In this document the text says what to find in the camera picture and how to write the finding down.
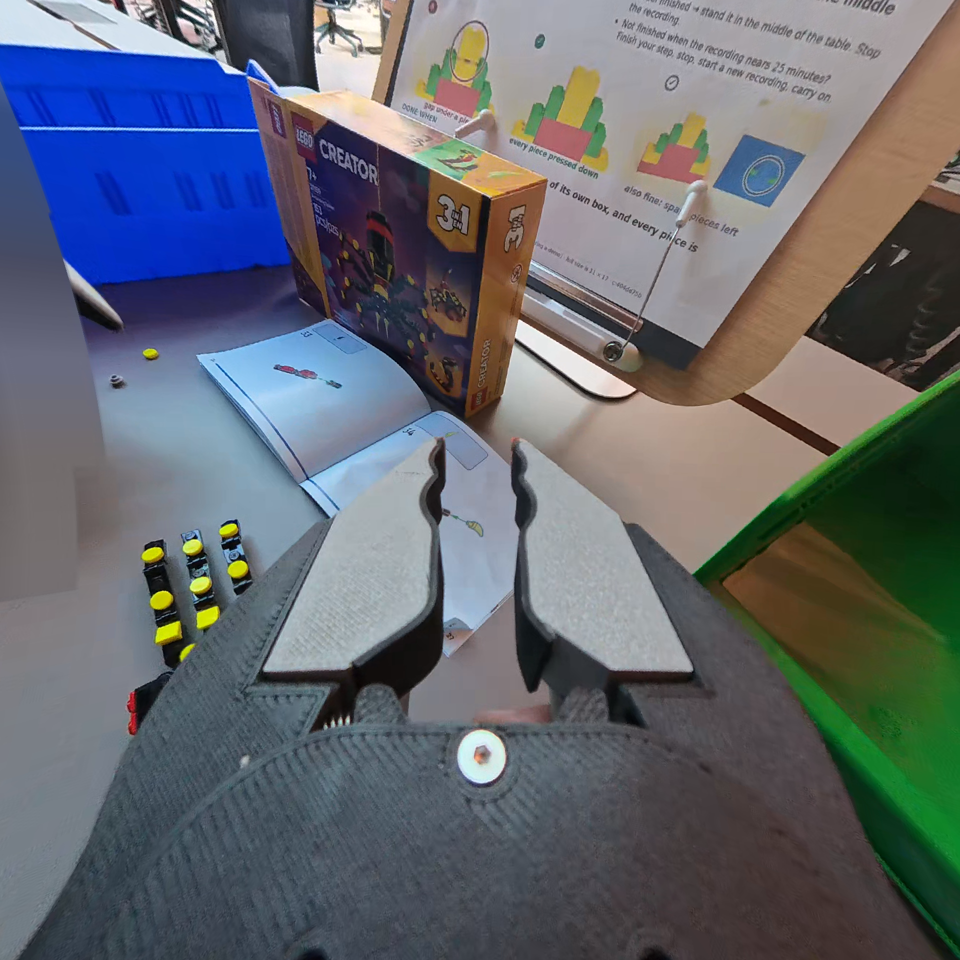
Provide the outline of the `green plastic bin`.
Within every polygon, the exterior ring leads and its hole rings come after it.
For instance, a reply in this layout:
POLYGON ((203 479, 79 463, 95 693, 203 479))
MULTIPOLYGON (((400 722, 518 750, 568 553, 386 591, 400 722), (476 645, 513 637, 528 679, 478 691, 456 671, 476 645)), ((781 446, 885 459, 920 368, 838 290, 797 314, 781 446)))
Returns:
POLYGON ((958 372, 787 488, 695 576, 783 673, 881 867, 958 957, 958 372))

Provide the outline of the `lego set box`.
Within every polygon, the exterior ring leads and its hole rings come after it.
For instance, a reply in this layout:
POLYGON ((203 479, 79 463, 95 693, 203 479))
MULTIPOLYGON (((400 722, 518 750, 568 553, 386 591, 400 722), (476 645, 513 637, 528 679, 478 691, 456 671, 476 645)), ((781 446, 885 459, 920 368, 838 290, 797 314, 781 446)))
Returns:
POLYGON ((353 91, 246 79, 300 298, 457 414, 499 400, 546 177, 353 91))

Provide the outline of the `wooden display board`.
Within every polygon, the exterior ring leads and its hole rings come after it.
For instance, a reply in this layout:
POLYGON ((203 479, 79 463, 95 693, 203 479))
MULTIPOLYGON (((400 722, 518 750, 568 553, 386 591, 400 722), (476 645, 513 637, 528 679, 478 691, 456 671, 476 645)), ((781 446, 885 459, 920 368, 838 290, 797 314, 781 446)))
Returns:
MULTIPOLYGON (((719 330, 691 364, 678 369, 639 350, 620 378, 671 404, 732 399, 758 384, 786 357, 884 234, 928 188, 944 154, 958 143, 958 2, 906 67, 797 221, 775 247, 719 330)), ((395 2, 374 87, 388 101, 399 48, 395 2)), ((606 326, 592 296, 563 303, 606 326)))

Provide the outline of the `printed instruction poster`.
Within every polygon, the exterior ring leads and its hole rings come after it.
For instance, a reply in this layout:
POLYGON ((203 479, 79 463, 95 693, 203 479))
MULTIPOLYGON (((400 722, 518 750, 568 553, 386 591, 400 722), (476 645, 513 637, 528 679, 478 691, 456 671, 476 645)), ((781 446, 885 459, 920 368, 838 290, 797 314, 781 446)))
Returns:
POLYGON ((948 1, 415 1, 388 101, 445 133, 490 109, 476 144, 546 178, 531 282, 588 296, 683 370, 720 329, 948 1))

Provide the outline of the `open instruction booklet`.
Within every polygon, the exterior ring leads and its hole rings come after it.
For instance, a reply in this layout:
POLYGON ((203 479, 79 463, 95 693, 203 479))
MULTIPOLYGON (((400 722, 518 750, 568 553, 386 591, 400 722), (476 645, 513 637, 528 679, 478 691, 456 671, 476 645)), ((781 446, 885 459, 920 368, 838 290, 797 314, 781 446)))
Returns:
POLYGON ((454 414, 433 409, 386 353, 323 320, 198 362, 329 517, 428 439, 443 439, 444 654, 511 595, 519 534, 510 466, 454 414))

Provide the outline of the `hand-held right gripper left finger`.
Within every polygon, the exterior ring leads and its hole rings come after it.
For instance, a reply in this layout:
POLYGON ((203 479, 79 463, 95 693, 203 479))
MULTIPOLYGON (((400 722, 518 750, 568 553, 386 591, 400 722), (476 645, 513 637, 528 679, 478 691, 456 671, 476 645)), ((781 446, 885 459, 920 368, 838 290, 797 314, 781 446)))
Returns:
POLYGON ((426 442, 333 518, 262 665, 265 679, 407 696, 444 638, 446 443, 426 442))

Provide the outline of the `black office chair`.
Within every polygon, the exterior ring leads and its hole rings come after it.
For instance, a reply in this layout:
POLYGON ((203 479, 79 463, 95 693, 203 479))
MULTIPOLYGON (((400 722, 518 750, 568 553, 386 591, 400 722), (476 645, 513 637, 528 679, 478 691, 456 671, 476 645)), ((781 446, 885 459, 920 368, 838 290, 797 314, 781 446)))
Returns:
POLYGON ((317 56, 340 48, 354 58, 362 54, 381 54, 378 1, 315 1, 313 13, 317 56))

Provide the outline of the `blue plastic bin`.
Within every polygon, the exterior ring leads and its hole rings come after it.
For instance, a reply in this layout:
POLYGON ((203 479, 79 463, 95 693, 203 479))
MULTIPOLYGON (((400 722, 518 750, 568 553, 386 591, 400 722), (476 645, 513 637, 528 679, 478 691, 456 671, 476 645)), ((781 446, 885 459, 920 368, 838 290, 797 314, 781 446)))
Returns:
POLYGON ((5 44, 1 76, 62 255, 88 282, 290 264, 244 74, 5 44))

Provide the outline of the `metal board stand base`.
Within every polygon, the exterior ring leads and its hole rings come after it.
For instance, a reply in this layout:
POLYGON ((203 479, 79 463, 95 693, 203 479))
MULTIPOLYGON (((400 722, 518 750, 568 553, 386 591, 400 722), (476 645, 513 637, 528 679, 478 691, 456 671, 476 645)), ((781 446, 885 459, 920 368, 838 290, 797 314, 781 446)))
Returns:
POLYGON ((631 345, 610 362, 604 351, 618 347, 620 334, 533 289, 523 295, 515 342, 583 393, 602 401, 623 401, 638 389, 620 377, 641 365, 639 350, 631 345))

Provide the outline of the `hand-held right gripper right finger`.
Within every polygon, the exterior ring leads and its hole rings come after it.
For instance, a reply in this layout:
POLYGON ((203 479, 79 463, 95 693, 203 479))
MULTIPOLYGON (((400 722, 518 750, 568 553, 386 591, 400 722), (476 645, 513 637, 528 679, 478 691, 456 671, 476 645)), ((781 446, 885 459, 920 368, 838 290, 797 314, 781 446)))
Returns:
POLYGON ((621 517, 532 443, 511 446, 515 649, 529 691, 613 694, 694 665, 621 517))

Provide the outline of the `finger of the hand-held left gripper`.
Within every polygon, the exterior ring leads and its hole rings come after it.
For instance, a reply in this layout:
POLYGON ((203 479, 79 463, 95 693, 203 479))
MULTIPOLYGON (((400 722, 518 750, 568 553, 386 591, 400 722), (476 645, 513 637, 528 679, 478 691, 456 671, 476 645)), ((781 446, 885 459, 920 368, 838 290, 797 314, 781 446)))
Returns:
POLYGON ((75 299, 78 315, 113 332, 124 330, 124 321, 112 306, 66 259, 63 260, 67 279, 75 299))

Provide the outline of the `black yellow lego spider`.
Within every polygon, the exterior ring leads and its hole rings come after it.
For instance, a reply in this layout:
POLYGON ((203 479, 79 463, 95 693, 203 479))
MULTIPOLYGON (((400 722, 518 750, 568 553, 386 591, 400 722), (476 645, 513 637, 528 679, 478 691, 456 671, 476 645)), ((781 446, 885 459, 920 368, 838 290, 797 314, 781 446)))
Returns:
MULTIPOLYGON (((245 552, 239 521, 231 519, 222 523, 218 536, 231 589, 235 595, 242 595, 253 584, 254 577, 245 552)), ((213 582, 210 553, 200 529, 181 534, 181 553, 185 562, 196 632, 203 634, 219 620, 222 606, 213 582)), ((153 642, 162 654, 166 669, 153 680, 129 693, 126 711, 127 732, 130 736, 138 732, 154 702, 172 678, 173 672, 196 646, 196 642, 187 635, 184 618, 177 605, 168 558, 169 550, 164 539, 147 542, 141 553, 142 572, 153 617, 153 642)))

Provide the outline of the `black chair back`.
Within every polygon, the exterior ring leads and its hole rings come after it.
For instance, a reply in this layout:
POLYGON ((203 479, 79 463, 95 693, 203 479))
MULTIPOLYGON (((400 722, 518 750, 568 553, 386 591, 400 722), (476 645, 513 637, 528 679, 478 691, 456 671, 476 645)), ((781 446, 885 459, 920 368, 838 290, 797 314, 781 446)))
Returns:
POLYGON ((212 1, 228 62, 255 60, 281 87, 318 90, 313 1, 212 1))

